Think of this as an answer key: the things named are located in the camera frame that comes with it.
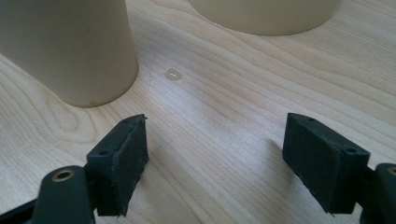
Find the beige cup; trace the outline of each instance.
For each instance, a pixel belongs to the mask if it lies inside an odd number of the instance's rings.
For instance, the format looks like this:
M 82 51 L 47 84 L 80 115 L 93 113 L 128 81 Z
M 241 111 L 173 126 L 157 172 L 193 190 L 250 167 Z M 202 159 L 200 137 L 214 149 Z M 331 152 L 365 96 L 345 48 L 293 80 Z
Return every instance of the beige cup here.
M 341 0 L 189 0 L 203 16 L 255 35 L 292 35 L 328 20 Z
M 124 0 L 1 0 L 0 53 L 82 107 L 123 95 L 138 71 Z

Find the beige cylinder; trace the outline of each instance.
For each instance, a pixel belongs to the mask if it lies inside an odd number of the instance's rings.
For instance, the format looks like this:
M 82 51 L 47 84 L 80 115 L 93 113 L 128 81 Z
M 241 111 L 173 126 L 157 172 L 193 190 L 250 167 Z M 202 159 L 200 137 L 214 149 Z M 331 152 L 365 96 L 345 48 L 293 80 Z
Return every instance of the beige cylinder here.
M 292 35 L 328 20 L 341 0 L 189 0 L 203 16 L 254 35 Z
M 138 71 L 124 0 L 2 0 L 0 53 L 82 107 L 115 100 Z

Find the wood grain surface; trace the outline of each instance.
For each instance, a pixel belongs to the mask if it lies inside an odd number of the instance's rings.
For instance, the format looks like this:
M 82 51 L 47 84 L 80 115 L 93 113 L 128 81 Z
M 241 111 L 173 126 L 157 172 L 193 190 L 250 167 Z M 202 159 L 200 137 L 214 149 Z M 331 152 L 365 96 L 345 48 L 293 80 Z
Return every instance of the wood grain surface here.
M 66 105 L 0 56 L 0 213 L 144 113 L 150 161 L 128 215 L 98 223 L 359 223 L 358 205 L 325 214 L 283 162 L 286 116 L 325 123 L 372 168 L 396 163 L 394 0 L 345 0 L 319 28 L 273 37 L 220 27 L 187 0 L 127 7 L 140 71 L 108 105 Z

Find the light wood tabletop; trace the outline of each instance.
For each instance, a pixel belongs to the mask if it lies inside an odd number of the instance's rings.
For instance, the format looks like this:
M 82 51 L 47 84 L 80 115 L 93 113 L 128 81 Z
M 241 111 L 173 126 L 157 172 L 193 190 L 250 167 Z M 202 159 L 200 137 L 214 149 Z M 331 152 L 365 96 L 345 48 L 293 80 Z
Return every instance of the light wood tabletop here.
M 121 98 L 77 108 L 0 56 L 0 213 L 86 154 L 121 120 L 148 117 L 150 161 L 127 217 L 97 223 L 359 223 L 323 212 L 282 159 L 304 114 L 396 163 L 396 2 L 344 0 L 298 35 L 223 28 L 187 0 L 127 0 L 140 71 Z

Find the screw hole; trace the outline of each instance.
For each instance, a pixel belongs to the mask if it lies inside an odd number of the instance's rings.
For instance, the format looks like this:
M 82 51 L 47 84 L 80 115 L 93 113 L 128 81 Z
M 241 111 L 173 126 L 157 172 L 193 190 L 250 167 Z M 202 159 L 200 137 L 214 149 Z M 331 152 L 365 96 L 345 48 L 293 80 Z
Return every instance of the screw hole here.
M 63 171 L 60 171 L 60 172 L 56 173 L 52 177 L 52 181 L 54 181 L 54 182 L 62 182 L 62 181 L 65 181 L 67 179 L 70 179 L 74 174 L 75 174 L 75 172 L 72 171 L 72 170 L 63 170 Z
M 396 166 L 389 167 L 389 168 L 388 168 L 388 171 L 389 171 L 391 174 L 396 175 Z
M 349 153 L 356 153 L 357 152 L 357 150 L 355 148 L 351 148 L 351 147 L 347 148 L 346 151 L 349 152 Z
M 101 155 L 101 156 L 105 156 L 105 155 L 107 155 L 108 154 L 108 151 L 107 150 L 103 150 L 103 151 L 100 151 L 99 152 L 99 155 Z

